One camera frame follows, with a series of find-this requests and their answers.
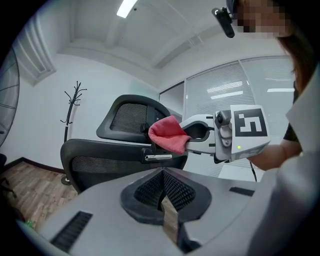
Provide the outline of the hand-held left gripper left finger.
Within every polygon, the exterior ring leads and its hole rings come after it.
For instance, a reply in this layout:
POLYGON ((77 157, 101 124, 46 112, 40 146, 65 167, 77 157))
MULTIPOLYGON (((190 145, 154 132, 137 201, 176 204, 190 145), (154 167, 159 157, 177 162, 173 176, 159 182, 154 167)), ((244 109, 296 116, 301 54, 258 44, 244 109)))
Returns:
POLYGON ((72 256, 179 256, 162 226, 137 222, 120 203, 121 191, 150 170, 99 183, 54 212, 39 234, 51 241, 78 212, 92 214, 69 253, 72 256))

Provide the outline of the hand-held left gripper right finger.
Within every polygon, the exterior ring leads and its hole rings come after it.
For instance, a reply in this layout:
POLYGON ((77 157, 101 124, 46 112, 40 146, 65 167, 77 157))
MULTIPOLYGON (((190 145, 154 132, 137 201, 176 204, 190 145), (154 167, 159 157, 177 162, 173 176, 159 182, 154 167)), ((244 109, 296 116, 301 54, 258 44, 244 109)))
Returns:
POLYGON ((263 256, 258 238, 272 193, 272 173, 261 181, 221 179, 165 168, 187 198, 177 213, 177 244, 162 245, 164 256, 263 256))

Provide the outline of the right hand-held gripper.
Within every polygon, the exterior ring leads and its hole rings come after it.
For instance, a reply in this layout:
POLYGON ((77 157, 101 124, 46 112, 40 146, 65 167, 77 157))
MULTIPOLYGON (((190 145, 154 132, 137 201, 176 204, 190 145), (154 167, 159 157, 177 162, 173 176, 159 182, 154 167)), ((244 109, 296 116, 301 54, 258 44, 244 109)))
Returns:
POLYGON ((261 105, 231 105, 229 110, 197 114, 179 125, 186 133, 214 130, 215 137, 190 139, 185 151, 214 155, 214 162, 230 163, 260 154, 271 135, 261 105))

